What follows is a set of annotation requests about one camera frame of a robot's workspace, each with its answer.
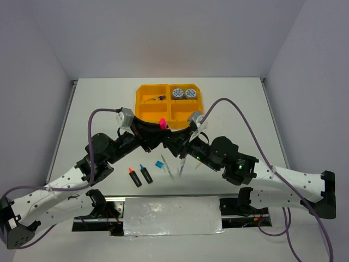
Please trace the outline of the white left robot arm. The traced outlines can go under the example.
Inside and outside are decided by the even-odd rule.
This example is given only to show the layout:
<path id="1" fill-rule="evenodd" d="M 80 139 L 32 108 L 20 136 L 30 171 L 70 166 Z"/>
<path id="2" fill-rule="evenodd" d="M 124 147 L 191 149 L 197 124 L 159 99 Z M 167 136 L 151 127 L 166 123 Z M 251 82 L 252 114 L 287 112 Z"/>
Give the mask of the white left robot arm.
<path id="1" fill-rule="evenodd" d="M 87 154 L 56 180 L 23 197 L 1 198 L 1 234 L 7 249 L 23 249 L 39 231 L 70 217 L 102 217 L 108 203 L 95 185 L 106 179 L 111 166 L 138 147 L 156 148 L 172 133 L 168 128 L 131 118 L 116 140 L 104 133 L 88 134 Z"/>

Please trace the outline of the black highlighter orange tip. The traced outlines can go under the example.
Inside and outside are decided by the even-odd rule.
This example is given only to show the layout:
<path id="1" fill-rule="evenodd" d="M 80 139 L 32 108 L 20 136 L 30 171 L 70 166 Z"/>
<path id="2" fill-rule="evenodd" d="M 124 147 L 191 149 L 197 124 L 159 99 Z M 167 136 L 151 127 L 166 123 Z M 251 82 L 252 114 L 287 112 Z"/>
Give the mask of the black highlighter orange tip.
<path id="1" fill-rule="evenodd" d="M 132 168 L 129 168 L 129 176 L 131 177 L 133 183 L 135 184 L 135 186 L 137 188 L 142 186 L 142 183 L 141 183 L 139 177 L 137 176 L 136 172 Z"/>

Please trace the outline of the black highlighter pink tip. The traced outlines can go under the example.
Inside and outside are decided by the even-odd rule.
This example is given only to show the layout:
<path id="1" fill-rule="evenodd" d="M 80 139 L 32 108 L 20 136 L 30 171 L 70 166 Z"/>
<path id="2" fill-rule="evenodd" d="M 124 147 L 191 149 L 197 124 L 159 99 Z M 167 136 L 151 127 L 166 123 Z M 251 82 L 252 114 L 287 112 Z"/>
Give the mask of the black highlighter pink tip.
<path id="1" fill-rule="evenodd" d="M 159 126 L 161 130 L 165 130 L 168 128 L 167 122 L 164 118 L 161 118 L 159 121 Z"/>

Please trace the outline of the round blue-white tin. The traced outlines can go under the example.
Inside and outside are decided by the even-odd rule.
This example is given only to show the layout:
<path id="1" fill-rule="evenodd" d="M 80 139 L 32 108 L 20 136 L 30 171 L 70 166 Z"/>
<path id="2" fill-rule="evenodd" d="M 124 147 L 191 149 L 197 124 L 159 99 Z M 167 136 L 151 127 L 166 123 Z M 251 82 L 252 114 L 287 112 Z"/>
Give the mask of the round blue-white tin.
<path id="1" fill-rule="evenodd" d="M 184 96 L 188 100 L 195 100 L 197 99 L 197 90 L 195 90 L 194 88 L 188 88 L 185 91 Z"/>
<path id="2" fill-rule="evenodd" d="M 184 98 L 184 90 L 181 88 L 173 89 L 171 94 L 174 100 L 182 100 Z"/>

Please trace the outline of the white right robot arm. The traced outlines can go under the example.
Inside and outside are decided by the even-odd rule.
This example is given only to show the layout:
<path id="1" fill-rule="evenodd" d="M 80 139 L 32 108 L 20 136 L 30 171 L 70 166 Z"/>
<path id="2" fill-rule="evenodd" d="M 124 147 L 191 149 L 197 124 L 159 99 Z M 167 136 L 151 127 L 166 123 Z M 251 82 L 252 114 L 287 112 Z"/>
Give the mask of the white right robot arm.
<path id="1" fill-rule="evenodd" d="M 237 207 L 242 213 L 265 207 L 307 209 L 323 219 L 336 217 L 335 174 L 298 172 L 239 152 L 238 145 L 225 136 L 211 143 L 191 137 L 186 128 L 170 132 L 163 146 L 180 159 L 192 156 L 214 171 L 222 171 L 227 182 L 240 187 Z"/>

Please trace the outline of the small glue bottle blue cap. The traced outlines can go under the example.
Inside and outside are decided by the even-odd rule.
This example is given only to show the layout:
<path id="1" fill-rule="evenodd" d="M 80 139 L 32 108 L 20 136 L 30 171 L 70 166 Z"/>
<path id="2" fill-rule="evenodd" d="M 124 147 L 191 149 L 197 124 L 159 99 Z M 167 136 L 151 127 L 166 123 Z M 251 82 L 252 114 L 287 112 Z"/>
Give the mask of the small glue bottle blue cap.
<path id="1" fill-rule="evenodd" d="M 166 95 L 162 95 L 162 96 L 156 96 L 156 97 L 153 97 L 153 98 L 149 98 L 146 100 L 146 102 L 148 101 L 157 101 L 157 100 L 165 100 L 166 99 Z"/>

